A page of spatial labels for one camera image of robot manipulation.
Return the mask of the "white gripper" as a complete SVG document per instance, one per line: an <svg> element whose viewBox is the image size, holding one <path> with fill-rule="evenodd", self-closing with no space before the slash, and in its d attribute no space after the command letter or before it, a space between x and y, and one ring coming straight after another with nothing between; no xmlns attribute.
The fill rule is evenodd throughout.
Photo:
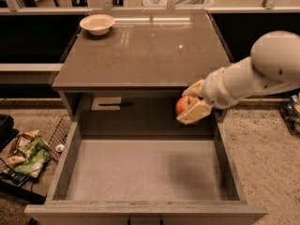
<svg viewBox="0 0 300 225"><path fill-rule="evenodd" d="M238 100L226 88L224 71L224 67L217 69L210 73L205 80L195 82L182 93L183 97L195 98L186 110L177 115L176 119L180 123L185 125L196 123L211 113L212 106L224 110L238 103Z"/></svg>

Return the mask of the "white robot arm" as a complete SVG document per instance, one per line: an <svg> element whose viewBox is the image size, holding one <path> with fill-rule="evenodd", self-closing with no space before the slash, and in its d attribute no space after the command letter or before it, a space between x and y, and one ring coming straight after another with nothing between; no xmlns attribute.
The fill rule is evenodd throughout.
<svg viewBox="0 0 300 225"><path fill-rule="evenodd" d="M221 67L186 89L177 120L193 124L214 108L227 109L243 98L268 96L300 87L300 36L274 31L253 44L250 56Z"/></svg>

